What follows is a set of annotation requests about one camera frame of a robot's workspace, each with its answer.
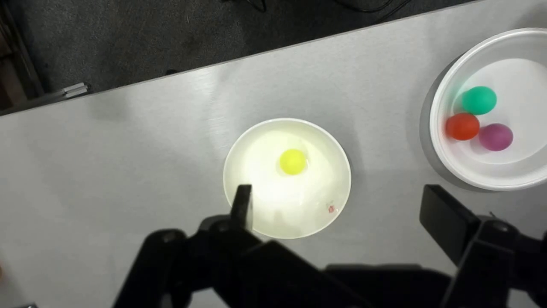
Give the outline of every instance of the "white plate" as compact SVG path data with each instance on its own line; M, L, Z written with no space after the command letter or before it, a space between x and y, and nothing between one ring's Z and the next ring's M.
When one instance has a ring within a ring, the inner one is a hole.
M492 88L497 106L480 125L512 130L509 149L492 153L477 141L458 142L444 122L458 96L475 86ZM460 180L483 190L518 190L547 178L547 29L497 35L465 53L441 81L430 105L429 132L441 163Z
M304 173L289 177L278 160L287 149L306 153ZM224 163L229 206L241 183L253 185L253 231L270 238L304 238L331 225L350 194L350 166L340 144L323 129L294 118L261 122L246 130Z

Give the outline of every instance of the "small ball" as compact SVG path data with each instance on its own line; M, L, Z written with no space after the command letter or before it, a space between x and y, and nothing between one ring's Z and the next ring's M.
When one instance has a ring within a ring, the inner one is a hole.
M289 149L280 156L278 163L283 173L299 175L306 170L306 154L297 149Z
M446 120L446 136L456 141L470 141L478 136L480 124L477 117L460 113Z
M489 151L504 151L512 144L512 132L506 125L492 124L480 130L478 141Z
M497 96L490 88L473 88L463 93L461 108L466 113L485 115L495 108Z

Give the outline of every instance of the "white table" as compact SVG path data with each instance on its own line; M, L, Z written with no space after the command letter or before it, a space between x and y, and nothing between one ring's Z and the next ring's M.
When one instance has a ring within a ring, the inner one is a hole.
M458 55L506 29L547 26L545 12L542 0L468 4L0 118L1 307L111 307L145 235L191 235L227 211L225 153L277 117L324 127L352 163L342 216L285 243L316 266L453 272L418 225L424 183L540 237L547 187L499 197L453 185L425 160L418 127L427 93ZM531 307L523 295L512 303Z

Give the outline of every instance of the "red ball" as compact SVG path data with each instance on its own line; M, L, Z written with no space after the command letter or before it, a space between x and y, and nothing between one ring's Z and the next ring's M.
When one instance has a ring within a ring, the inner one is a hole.
M460 113L446 120L446 136L456 141L470 141L478 136L480 124L477 117Z

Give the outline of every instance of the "yellow ball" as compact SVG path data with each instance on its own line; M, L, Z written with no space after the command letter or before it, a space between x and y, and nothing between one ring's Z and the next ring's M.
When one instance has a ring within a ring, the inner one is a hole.
M289 149L280 156L278 163L283 173L299 175L306 170L306 154L297 149Z

